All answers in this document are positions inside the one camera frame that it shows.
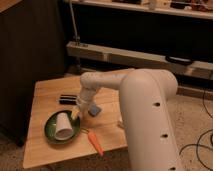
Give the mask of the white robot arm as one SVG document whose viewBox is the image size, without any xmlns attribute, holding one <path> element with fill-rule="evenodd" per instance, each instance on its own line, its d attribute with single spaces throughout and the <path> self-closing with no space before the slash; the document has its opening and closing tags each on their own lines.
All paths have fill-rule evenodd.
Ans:
<svg viewBox="0 0 213 171">
<path fill-rule="evenodd" d="M 166 101 L 177 92 L 175 76 L 162 69 L 123 74 L 87 72 L 77 96 L 84 115 L 102 87 L 119 92 L 119 104 L 132 171 L 183 171 Z"/>
</svg>

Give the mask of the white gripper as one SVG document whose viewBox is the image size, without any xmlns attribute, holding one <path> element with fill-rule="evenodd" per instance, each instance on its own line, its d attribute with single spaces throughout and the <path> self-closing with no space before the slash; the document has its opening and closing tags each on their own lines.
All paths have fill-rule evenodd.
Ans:
<svg viewBox="0 0 213 171">
<path fill-rule="evenodd" d="M 90 104 L 93 102 L 93 98 L 97 91 L 95 89 L 82 88 L 78 97 L 77 105 L 80 109 L 88 109 Z M 77 106 L 72 108 L 71 119 L 76 120 L 80 116 L 80 111 Z"/>
</svg>

